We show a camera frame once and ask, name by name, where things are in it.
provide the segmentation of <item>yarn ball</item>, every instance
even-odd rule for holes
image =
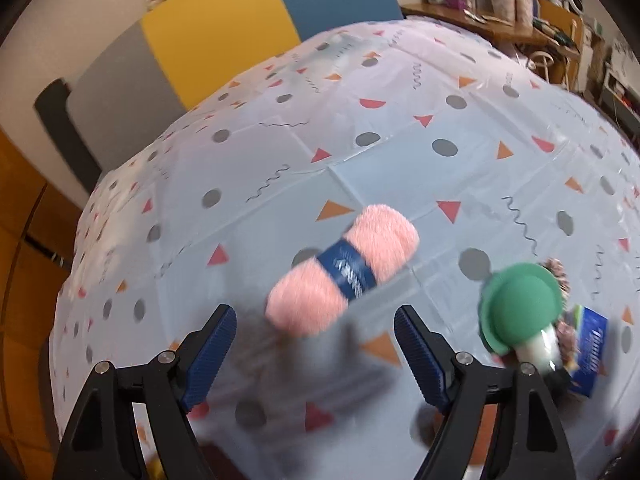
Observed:
[[[369,205],[343,235],[376,277],[388,281],[414,255],[420,238],[404,216],[387,205]],[[266,317],[295,336],[315,335],[331,326],[348,301],[315,258],[295,266],[271,289]]]

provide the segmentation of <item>yarn label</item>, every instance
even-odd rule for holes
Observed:
[[[358,250],[344,238],[316,256],[347,301],[374,288],[376,277]]]

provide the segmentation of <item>gray dot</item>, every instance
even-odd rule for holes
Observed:
[[[503,85],[502,86],[502,91],[507,94],[509,97],[520,97],[520,94],[518,93],[518,91],[510,85]]]
[[[243,399],[236,404],[236,423],[244,430],[259,430],[267,423],[267,415],[259,400]]]
[[[620,338],[620,343],[622,344],[622,351],[625,354],[628,354],[629,351],[631,350],[632,341],[633,339],[631,334],[631,327],[625,326],[625,329],[622,331],[622,337]]]
[[[574,234],[574,219],[567,211],[558,211],[556,213],[556,223],[567,236]]]
[[[431,143],[431,147],[442,156],[454,156],[458,152],[458,147],[447,139],[436,139]]]
[[[369,146],[379,140],[380,136],[378,134],[375,134],[374,132],[366,132],[356,137],[356,144],[364,148],[365,146]]]
[[[143,317],[145,317],[146,306],[144,300],[137,300],[136,304],[133,306],[133,319],[136,323],[142,321]]]
[[[613,189],[613,187],[611,186],[611,184],[609,183],[609,181],[605,176],[600,177],[600,185],[602,186],[602,189],[606,194],[608,195],[615,194],[616,191]]]
[[[109,319],[109,316],[111,315],[112,306],[113,306],[113,301],[111,301],[111,299],[108,299],[107,301],[104,302],[104,307],[102,308],[103,319]]]
[[[297,264],[301,264],[309,258],[313,258],[319,252],[320,249],[316,249],[315,247],[305,247],[304,249],[298,251],[298,254],[293,257],[291,268],[293,269],[293,267],[295,267]]]
[[[491,275],[491,261],[480,249],[464,250],[458,259],[458,267],[462,274],[474,282],[482,282]]]
[[[466,108],[466,101],[459,95],[450,95],[446,101],[451,108],[455,108],[456,110],[464,110]]]
[[[591,147],[591,151],[593,152],[593,155],[597,156],[598,158],[602,158],[602,152],[598,149],[597,146],[594,146],[592,144],[590,147]]]
[[[160,239],[161,232],[160,224],[154,225],[146,234],[147,243],[157,242]]]
[[[213,139],[213,142],[225,142],[225,140],[229,138],[230,134],[231,132],[227,129],[218,130],[211,136],[211,138]]]
[[[204,209],[209,209],[210,207],[215,206],[220,202],[220,197],[222,197],[222,193],[219,189],[209,189],[202,197],[202,207]]]

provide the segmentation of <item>chair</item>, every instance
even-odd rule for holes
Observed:
[[[117,168],[238,73],[318,32],[401,18],[396,0],[167,0],[82,74],[66,99],[71,128],[52,131],[55,121],[41,118],[91,191],[97,181],[95,168],[86,168],[91,157],[101,171]],[[38,112],[50,94],[38,97]],[[89,156],[68,148],[78,139]]]

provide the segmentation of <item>green object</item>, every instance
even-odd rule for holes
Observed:
[[[494,352],[506,355],[561,314],[553,274],[537,264],[516,264],[494,274],[482,291],[480,330]]]

